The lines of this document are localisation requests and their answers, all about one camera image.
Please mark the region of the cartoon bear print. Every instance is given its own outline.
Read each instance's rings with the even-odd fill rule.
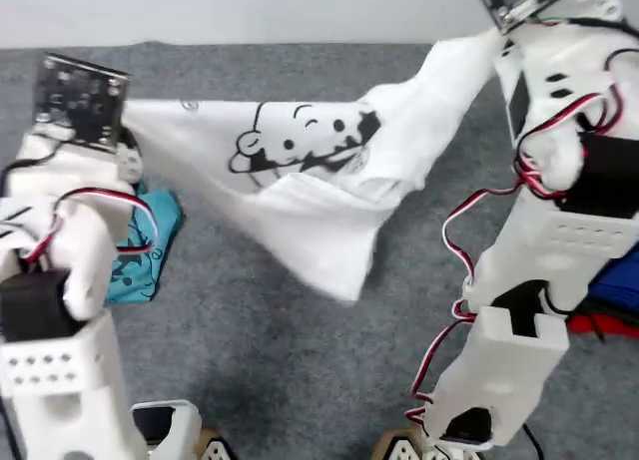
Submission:
[[[262,103],[253,128],[241,134],[229,170],[248,174],[258,187],[269,184],[259,173],[308,171],[334,174],[370,141],[381,123],[363,103]]]

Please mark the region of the white wall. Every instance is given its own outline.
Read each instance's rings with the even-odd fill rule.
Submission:
[[[478,0],[0,0],[0,48],[430,42],[489,25]]]

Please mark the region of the red object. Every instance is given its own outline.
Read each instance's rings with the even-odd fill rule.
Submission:
[[[575,333],[588,333],[595,331],[593,320],[596,322],[597,327],[608,335],[626,335],[628,337],[639,338],[639,327],[631,327],[625,324],[621,320],[610,315],[603,313],[594,313],[591,315],[592,319],[587,315],[575,315],[568,328]]]

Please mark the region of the white t-shirt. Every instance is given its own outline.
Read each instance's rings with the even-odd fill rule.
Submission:
[[[492,74],[492,30],[437,43],[415,77],[352,103],[143,101],[147,167],[202,193],[308,285],[359,298],[379,228],[427,174]]]

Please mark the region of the blue fabric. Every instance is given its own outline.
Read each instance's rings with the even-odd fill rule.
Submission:
[[[146,193],[138,190],[138,197],[153,211],[158,222],[159,237],[148,253],[122,254],[113,262],[111,285],[107,301],[113,303],[148,302],[158,286],[158,278],[167,249],[182,224],[182,210],[174,195],[167,190]],[[153,238],[153,227],[147,216],[135,209],[129,221],[129,238],[122,246],[140,245]]]
[[[612,262],[590,285],[590,294],[639,312],[639,245]]]

